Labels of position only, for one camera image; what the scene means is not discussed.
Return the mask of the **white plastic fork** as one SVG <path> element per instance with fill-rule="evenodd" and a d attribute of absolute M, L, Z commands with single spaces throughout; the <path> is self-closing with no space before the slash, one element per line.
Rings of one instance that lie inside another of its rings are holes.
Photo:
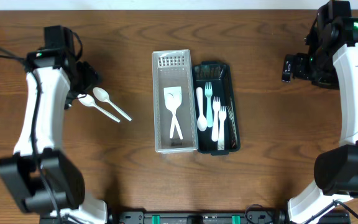
<path fill-rule="evenodd" d="M 218 133 L 218 150 L 224 150 L 224 122 L 226 120 L 227 113 L 226 107 L 222 106 L 219 110 L 219 133 Z"/>
<path fill-rule="evenodd" d="M 218 114 L 219 114 L 219 110 L 221 108 L 221 102 L 220 102 L 220 97 L 215 96 L 213 98 L 213 112 L 214 112 L 214 117 L 213 117 L 213 127 L 212 127 L 212 133 L 211 133 L 211 140 L 213 142 L 217 142 L 218 141 Z"/>

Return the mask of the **white plastic utensil handle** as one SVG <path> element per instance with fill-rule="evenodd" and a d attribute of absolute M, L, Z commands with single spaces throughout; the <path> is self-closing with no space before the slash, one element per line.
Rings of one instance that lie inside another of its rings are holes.
<path fill-rule="evenodd" d="M 213 95 L 213 89 L 211 82 L 206 82 L 205 88 L 204 88 L 204 94 L 206 97 L 206 119 L 207 119 L 207 127 L 212 128 L 213 127 L 213 109 L 211 104 L 211 97 Z"/>

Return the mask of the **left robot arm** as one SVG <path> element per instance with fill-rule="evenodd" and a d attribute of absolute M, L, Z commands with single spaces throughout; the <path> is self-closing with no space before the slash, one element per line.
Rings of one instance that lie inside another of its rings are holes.
<path fill-rule="evenodd" d="M 19 210 L 45 223 L 107 223 L 108 206 L 85 190 L 80 170 L 63 151 L 64 110 L 83 92 L 78 59 L 68 48 L 31 52 L 24 124 L 11 157 L 0 158 L 0 178 Z"/>

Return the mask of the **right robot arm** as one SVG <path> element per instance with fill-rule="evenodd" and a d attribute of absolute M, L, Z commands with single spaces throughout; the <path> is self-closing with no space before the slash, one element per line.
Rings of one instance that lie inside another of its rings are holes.
<path fill-rule="evenodd" d="M 358 18 L 318 13 L 305 42 L 307 53 L 285 57 L 282 80 L 339 90 L 342 124 L 338 147 L 317 157 L 312 182 L 288 201 L 292 223 L 318 223 L 358 198 Z"/>

